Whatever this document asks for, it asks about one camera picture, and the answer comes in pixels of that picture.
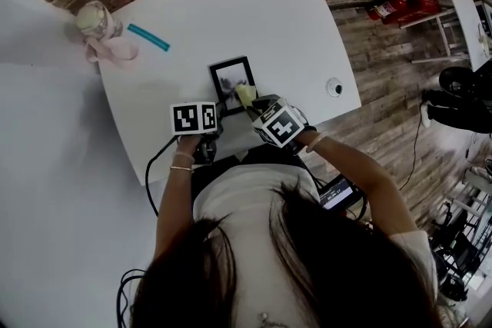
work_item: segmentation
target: white t-shirt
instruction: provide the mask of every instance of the white t-shirt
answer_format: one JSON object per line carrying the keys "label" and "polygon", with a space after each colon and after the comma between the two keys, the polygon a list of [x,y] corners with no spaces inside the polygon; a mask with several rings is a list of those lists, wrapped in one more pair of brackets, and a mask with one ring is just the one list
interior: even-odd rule
{"label": "white t-shirt", "polygon": [[[318,197],[309,173],[299,167],[282,164],[251,164],[233,167],[209,184],[193,206],[195,220],[202,217],[221,219],[222,228],[234,252],[238,275],[236,326],[259,326],[258,315],[268,321],[304,327],[302,313],[284,268],[277,258],[269,233],[269,214],[276,196],[271,191],[281,182],[295,184]],[[397,234],[392,241],[418,259],[433,278],[437,289],[435,264],[424,231]]]}

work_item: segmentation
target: blue strip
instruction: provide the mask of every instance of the blue strip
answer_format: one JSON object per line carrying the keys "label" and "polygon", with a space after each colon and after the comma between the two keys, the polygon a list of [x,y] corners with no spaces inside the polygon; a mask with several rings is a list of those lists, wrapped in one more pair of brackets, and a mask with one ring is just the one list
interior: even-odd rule
{"label": "blue strip", "polygon": [[152,33],[149,33],[148,31],[139,28],[136,25],[128,25],[128,30],[133,31],[136,35],[139,35],[146,40],[149,40],[152,44],[157,45],[159,48],[162,48],[166,52],[169,50],[170,45],[166,41],[161,40],[159,37],[154,36]]}

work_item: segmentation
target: picture frame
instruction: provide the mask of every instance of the picture frame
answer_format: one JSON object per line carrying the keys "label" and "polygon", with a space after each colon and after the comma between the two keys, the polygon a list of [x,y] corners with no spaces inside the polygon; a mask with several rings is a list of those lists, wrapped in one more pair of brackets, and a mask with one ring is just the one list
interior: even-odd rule
{"label": "picture frame", "polygon": [[244,107],[239,101],[234,88],[238,84],[255,86],[248,57],[241,56],[228,61],[222,61],[216,65],[209,66],[209,69],[218,100],[225,105],[224,116],[238,114],[244,111]]}

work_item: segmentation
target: round hole cover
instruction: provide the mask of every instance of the round hole cover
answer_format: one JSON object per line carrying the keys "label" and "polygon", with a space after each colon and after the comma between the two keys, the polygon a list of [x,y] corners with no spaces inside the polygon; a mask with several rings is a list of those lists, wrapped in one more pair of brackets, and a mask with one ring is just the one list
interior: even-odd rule
{"label": "round hole cover", "polygon": [[337,78],[330,78],[326,83],[326,92],[333,98],[337,98],[344,90],[340,80]]}

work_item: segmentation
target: person in black clothing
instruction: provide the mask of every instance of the person in black clothing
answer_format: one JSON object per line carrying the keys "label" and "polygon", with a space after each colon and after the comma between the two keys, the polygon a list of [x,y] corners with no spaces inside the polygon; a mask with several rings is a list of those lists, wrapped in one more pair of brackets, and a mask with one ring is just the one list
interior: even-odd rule
{"label": "person in black clothing", "polygon": [[423,98],[421,117],[426,128],[435,120],[452,128],[492,133],[492,106],[486,101],[460,98],[446,91],[425,91]]}

